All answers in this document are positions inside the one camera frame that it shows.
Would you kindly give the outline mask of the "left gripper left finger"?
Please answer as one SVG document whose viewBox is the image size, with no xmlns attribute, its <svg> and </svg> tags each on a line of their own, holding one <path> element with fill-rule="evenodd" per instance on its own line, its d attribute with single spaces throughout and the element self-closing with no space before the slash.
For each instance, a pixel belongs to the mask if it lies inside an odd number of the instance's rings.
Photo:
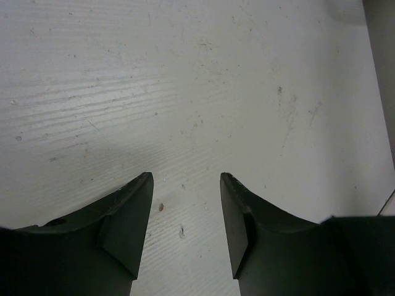
<svg viewBox="0 0 395 296">
<path fill-rule="evenodd" d="M 43 226 L 1 229 L 2 295 L 129 295 L 138 277 L 154 178 Z"/>
</svg>

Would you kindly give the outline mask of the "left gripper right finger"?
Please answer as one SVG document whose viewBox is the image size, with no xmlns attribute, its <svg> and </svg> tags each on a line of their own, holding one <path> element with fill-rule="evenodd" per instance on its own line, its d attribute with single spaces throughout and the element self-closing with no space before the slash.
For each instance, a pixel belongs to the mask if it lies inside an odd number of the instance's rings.
<svg viewBox="0 0 395 296">
<path fill-rule="evenodd" d="M 394 217 L 298 218 L 220 176 L 231 271 L 241 295 L 393 295 Z"/>
</svg>

